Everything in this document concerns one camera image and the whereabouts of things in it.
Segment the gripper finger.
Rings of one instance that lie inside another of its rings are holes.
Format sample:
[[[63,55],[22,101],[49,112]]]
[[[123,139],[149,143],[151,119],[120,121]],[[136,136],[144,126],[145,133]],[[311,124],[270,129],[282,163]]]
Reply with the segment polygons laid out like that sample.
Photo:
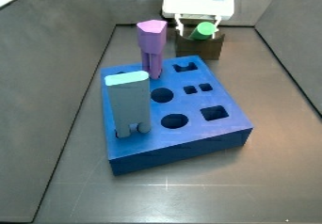
[[[215,22],[213,22],[213,27],[215,27],[215,30],[213,30],[213,33],[216,33],[218,31],[219,31],[219,23],[220,23],[220,21],[222,21],[222,16],[220,15],[216,15],[215,16]]]
[[[179,30],[179,34],[180,36],[183,36],[181,15],[179,13],[175,14],[175,22],[176,22],[176,29]]]

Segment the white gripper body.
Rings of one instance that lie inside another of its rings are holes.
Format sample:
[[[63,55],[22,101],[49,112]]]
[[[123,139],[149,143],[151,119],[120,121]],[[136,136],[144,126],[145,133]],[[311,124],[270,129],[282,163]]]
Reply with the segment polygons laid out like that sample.
[[[163,0],[161,15],[173,18],[176,14],[220,16],[228,20],[234,14],[234,0]]]

